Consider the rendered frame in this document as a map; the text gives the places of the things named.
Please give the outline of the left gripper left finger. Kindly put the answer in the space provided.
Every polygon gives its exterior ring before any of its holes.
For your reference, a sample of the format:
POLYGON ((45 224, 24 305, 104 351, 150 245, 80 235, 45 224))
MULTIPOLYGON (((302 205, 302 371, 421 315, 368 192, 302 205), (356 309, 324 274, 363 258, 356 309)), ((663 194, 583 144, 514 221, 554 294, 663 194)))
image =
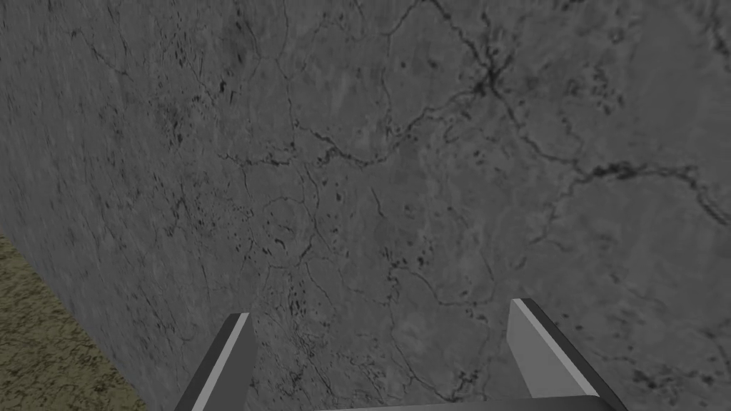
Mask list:
POLYGON ((245 411, 257 350, 251 316, 229 315, 174 411, 245 411))

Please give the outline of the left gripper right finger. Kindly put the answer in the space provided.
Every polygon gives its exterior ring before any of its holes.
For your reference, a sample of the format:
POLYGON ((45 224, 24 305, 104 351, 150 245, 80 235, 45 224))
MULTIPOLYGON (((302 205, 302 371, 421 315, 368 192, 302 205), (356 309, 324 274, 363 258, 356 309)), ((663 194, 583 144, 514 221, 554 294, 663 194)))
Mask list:
POLYGON ((506 338, 531 396, 520 411, 628 411, 534 300, 510 301, 506 338))

